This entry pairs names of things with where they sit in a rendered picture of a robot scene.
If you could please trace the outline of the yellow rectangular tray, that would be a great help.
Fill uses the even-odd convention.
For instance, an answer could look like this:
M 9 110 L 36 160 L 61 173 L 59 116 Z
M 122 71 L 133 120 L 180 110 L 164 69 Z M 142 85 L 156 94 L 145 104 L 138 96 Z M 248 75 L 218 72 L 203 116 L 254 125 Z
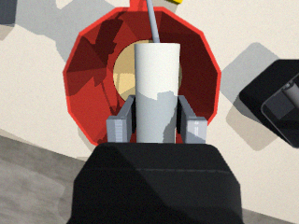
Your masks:
M 166 0 L 166 1 L 176 4 L 176 5 L 179 5 L 182 3 L 182 0 Z

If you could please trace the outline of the red bucket with metal handle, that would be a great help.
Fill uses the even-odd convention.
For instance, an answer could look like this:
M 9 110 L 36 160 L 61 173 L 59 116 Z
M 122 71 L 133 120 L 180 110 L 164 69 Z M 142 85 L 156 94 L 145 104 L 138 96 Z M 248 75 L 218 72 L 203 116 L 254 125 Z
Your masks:
M 129 143 L 183 144 L 178 95 L 207 126 L 217 114 L 221 70 L 204 33 L 152 0 L 130 0 L 79 32 L 63 76 L 68 113 L 95 146 L 107 142 L 106 120 L 129 95 Z

